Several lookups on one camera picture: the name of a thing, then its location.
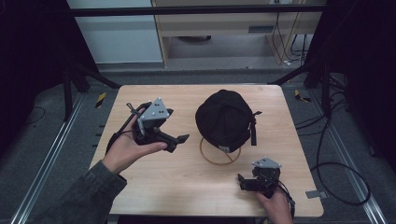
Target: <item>wooden table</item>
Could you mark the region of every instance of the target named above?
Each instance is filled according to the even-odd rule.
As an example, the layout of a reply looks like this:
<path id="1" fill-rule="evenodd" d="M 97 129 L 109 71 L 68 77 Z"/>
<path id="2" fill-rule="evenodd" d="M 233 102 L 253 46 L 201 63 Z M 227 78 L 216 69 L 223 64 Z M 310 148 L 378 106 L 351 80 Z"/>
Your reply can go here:
<path id="1" fill-rule="evenodd" d="M 195 112 L 207 97 L 221 89 L 237 91 L 257 119 L 258 145 L 249 140 L 242 146 L 239 159 L 226 166 L 206 161 L 200 152 L 202 136 L 195 123 Z M 282 164 L 280 180 L 296 202 L 297 217 L 320 217 L 323 207 L 318 198 L 308 199 L 307 190 L 315 190 L 297 132 L 283 91 L 270 85 L 142 85 L 123 86 L 109 115 L 92 166 L 101 160 L 111 135 L 130 116 L 131 103 L 138 107 L 163 98 L 175 112 L 161 127 L 172 136 L 189 134 L 185 144 L 174 153 L 162 151 L 148 155 L 121 173 L 128 180 L 116 198 L 110 214 L 151 216 L 262 217 L 265 212 L 253 192 L 239 188 L 237 174 L 252 178 L 252 161 L 268 157 Z M 224 157 L 204 141 L 205 153 Z"/>

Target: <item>gray sleeve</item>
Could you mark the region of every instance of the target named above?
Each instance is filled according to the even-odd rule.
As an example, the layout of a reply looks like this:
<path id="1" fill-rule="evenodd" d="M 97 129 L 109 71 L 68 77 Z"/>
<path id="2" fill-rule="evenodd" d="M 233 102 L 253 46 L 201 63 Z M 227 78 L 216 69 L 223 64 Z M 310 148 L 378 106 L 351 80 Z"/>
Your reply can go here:
<path id="1" fill-rule="evenodd" d="M 126 180 L 96 163 L 34 223 L 104 223 Z"/>

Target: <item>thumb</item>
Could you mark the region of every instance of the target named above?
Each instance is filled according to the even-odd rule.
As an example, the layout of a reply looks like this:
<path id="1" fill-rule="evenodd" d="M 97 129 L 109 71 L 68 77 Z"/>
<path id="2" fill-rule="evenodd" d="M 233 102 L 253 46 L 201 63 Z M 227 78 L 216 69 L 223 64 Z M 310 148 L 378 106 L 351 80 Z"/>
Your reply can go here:
<path id="1" fill-rule="evenodd" d="M 141 146 L 141 149 L 142 149 L 143 156 L 146 156 L 148 154 L 164 150 L 167 147 L 168 147 L 168 145 L 166 145 L 166 143 L 164 143 L 164 142 L 156 142 L 156 143 L 151 143 L 148 145 L 143 145 L 143 146 Z"/>

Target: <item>black cable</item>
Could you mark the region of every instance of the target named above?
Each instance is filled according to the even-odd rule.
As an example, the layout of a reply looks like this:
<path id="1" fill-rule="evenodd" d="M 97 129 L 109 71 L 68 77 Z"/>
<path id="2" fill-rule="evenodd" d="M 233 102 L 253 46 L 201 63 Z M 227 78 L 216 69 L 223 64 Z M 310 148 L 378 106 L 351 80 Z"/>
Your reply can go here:
<path id="1" fill-rule="evenodd" d="M 128 103 L 126 104 L 130 109 L 131 109 L 131 115 L 129 116 L 129 118 L 125 121 L 125 123 L 121 126 L 121 128 L 116 132 L 113 133 L 113 135 L 111 136 L 110 140 L 107 143 L 107 147 L 106 147 L 106 154 L 107 152 L 110 150 L 111 146 L 117 141 L 117 139 L 123 134 L 123 133 L 128 133 L 128 132 L 132 132 L 133 130 L 128 130 L 128 131 L 124 131 L 126 126 L 128 126 L 128 124 L 131 122 L 131 120 L 134 118 L 134 116 L 137 116 L 138 118 L 140 117 L 140 109 L 144 108 L 144 105 L 140 105 L 137 109 L 134 109 L 134 107 Z"/>
<path id="2" fill-rule="evenodd" d="M 277 180 L 277 183 L 276 183 L 274 180 L 268 178 L 265 175 L 259 175 L 259 176 L 270 181 L 273 185 L 275 185 L 278 189 L 280 189 L 283 192 L 283 194 L 285 194 L 286 198 L 288 199 L 289 206 L 290 206 L 291 219 L 294 219 L 296 202 L 291 198 L 289 190 L 288 190 L 288 188 L 286 188 L 285 184 L 283 184 L 282 181 L 280 181 L 280 180 Z"/>
<path id="3" fill-rule="evenodd" d="M 136 131 L 138 131 L 138 130 L 132 129 L 132 130 L 128 130 L 128 131 L 123 131 L 123 132 L 121 132 L 120 134 L 123 134 L 123 133 L 131 133 L 131 132 L 136 132 Z"/>
<path id="4" fill-rule="evenodd" d="M 338 105 L 343 104 L 343 103 L 345 103 L 345 102 L 346 102 L 345 100 L 339 101 L 338 103 L 336 103 L 335 105 L 332 106 L 332 110 L 334 110 Z M 324 115 L 316 116 L 316 117 L 314 117 L 314 118 L 312 118 L 312 119 L 307 119 L 307 120 L 305 120 L 305 121 L 296 123 L 296 124 L 294 124 L 294 125 L 297 126 L 297 125 L 300 125 L 300 124 L 303 124 L 303 123 L 307 123 L 308 121 L 314 119 L 314 121 L 312 121 L 311 123 L 305 124 L 304 126 L 301 126 L 301 127 L 296 127 L 296 130 L 303 129 L 303 128 L 309 127 L 309 126 L 311 126 L 311 125 L 313 125 L 313 124 L 319 122 L 321 119 L 323 119 L 323 118 L 325 118 L 325 117 L 326 117 L 326 116 L 324 116 Z"/>
<path id="5" fill-rule="evenodd" d="M 334 95 L 337 95 L 337 94 L 343 94 L 343 95 L 345 95 L 345 92 L 344 92 L 344 91 L 337 91 L 337 92 L 333 93 L 333 94 L 330 96 L 330 98 L 332 99 L 332 98 L 334 97 Z"/>
<path id="6" fill-rule="evenodd" d="M 340 101 L 339 103 L 337 103 L 337 105 L 346 104 L 346 103 L 347 103 L 346 101 L 342 100 L 342 101 Z M 342 109 L 342 108 L 346 108 L 346 107 L 345 107 L 345 106 L 339 107 L 339 108 L 337 108 L 336 110 L 334 110 L 334 109 L 335 109 L 335 107 L 334 107 L 334 108 L 332 109 L 332 114 L 338 112 L 338 111 L 339 111 L 340 109 Z M 303 137 L 303 136 L 310 136 L 310 135 L 315 135 L 315 134 L 320 134 L 320 133 L 322 133 L 322 131 L 317 132 L 317 133 L 301 133 L 301 134 L 298 134 L 298 136 L 299 136 L 299 137 Z"/>
<path id="7" fill-rule="evenodd" d="M 330 86 L 334 87 L 340 91 L 345 91 L 347 89 L 347 87 L 345 86 L 344 83 L 342 83 L 341 81 L 339 81 L 338 79 L 336 79 L 334 77 L 330 77 Z"/>
<path id="8" fill-rule="evenodd" d="M 38 122 L 39 120 L 41 120 L 42 118 L 44 118 L 44 116 L 46 115 L 46 109 L 44 109 L 43 107 L 41 107 L 41 106 L 35 106 L 35 107 L 33 107 L 33 109 L 35 109 L 35 108 L 36 108 L 36 109 L 41 109 L 41 110 L 43 111 L 43 114 L 40 116 L 40 118 L 35 119 L 34 121 L 27 122 L 27 123 L 25 123 L 24 125 L 34 124 L 34 123 Z"/>
<path id="9" fill-rule="evenodd" d="M 321 185 L 323 186 L 323 188 L 325 188 L 325 189 L 327 190 L 327 192 L 328 192 L 330 195 L 332 195 L 335 199 L 339 200 L 339 201 L 342 202 L 342 203 L 346 203 L 346 204 L 348 204 L 348 205 L 361 206 L 361 205 L 367 203 L 367 202 L 370 200 L 370 197 L 371 197 L 370 186 L 368 185 L 367 181 L 363 178 L 363 176 L 362 176 L 361 174 L 359 174 L 356 170 L 354 170 L 354 169 L 352 169 L 351 167 L 349 167 L 349 166 L 347 166 L 347 165 L 345 165 L 345 164 L 343 164 L 343 163 L 340 163 L 340 162 L 327 161 L 327 162 L 319 163 L 319 154 L 320 154 L 321 145 L 322 145 L 322 143 L 323 143 L 324 134 L 326 133 L 327 128 L 330 126 L 330 122 L 331 122 L 331 120 L 330 120 L 330 119 L 327 119 L 326 124 L 325 124 L 325 126 L 323 127 L 323 130 L 322 130 L 322 133 L 321 133 L 321 136 L 320 136 L 320 139 L 319 139 L 319 144 L 318 144 L 317 164 L 316 164 L 314 167 L 311 168 L 311 172 L 312 172 L 313 170 L 317 170 L 318 179 L 319 179 L 319 181 L 320 181 L 320 184 L 321 184 Z M 322 179 L 321 174 L 320 174 L 320 169 L 319 169 L 320 166 L 323 166 L 323 165 L 330 165 L 330 164 L 331 164 L 331 165 L 341 165 L 341 166 L 344 166 L 344 167 L 347 168 L 348 170 L 350 170 L 350 171 L 352 171 L 353 173 L 355 173 L 355 174 L 364 182 L 364 184 L 365 184 L 365 186 L 366 186 L 366 188 L 367 188 L 367 196 L 366 196 L 366 198 L 365 198 L 363 201 L 358 202 L 358 203 L 349 202 L 349 201 L 344 200 L 344 199 L 342 199 L 341 197 L 337 196 L 337 195 L 334 194 L 332 191 L 330 191 L 330 189 L 324 184 L 323 179 Z"/>
<path id="10" fill-rule="evenodd" d="M 295 35 L 290 46 L 290 52 L 292 55 L 296 57 L 300 57 L 300 65 L 303 65 L 305 63 L 305 45 L 307 44 L 307 35 L 304 35 L 304 42 L 303 42 L 303 48 L 302 49 L 293 49 L 293 46 L 296 42 L 298 35 Z"/>
<path id="11" fill-rule="evenodd" d="M 275 0 L 275 3 L 278 4 L 278 5 L 280 4 L 279 0 Z M 282 47 L 283 47 L 283 53 L 284 53 L 285 56 L 289 59 L 288 62 L 289 62 L 289 63 L 292 63 L 292 62 L 294 62 L 294 61 L 299 60 L 299 59 L 291 59 L 291 58 L 288 56 L 287 52 L 286 52 L 286 46 L 285 46 L 285 43 L 283 42 L 282 34 L 280 33 L 280 29 L 279 29 L 279 12 L 276 13 L 276 23 L 275 23 L 275 26 L 274 26 L 274 30 L 273 30 L 273 32 L 272 32 L 272 42 L 273 42 L 274 48 L 275 48 L 275 50 L 276 50 L 277 56 L 279 57 L 279 60 L 282 60 L 282 57 L 280 57 L 280 53 L 279 53 L 279 51 L 277 50 L 277 47 L 276 47 L 276 44 L 275 44 L 275 40 L 274 40 L 274 39 L 275 39 L 275 31 L 276 31 L 276 30 L 277 30 L 277 32 L 279 33 L 279 36 L 280 36 L 280 41 L 281 41 Z"/>

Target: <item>black metal pole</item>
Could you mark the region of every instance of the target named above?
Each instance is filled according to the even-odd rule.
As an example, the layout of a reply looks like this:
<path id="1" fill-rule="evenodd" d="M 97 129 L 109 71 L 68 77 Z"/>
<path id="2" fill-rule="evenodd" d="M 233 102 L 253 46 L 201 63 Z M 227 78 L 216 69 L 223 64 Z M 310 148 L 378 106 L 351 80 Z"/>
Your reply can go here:
<path id="1" fill-rule="evenodd" d="M 45 14 L 73 17 L 142 16 L 173 14 L 220 14 L 220 13 L 267 13 L 267 12 L 321 12 L 326 4 L 299 5 L 242 5 L 242 6 L 201 6 L 201 7 L 117 7 L 117 8 L 76 8 L 69 10 L 43 10 Z"/>

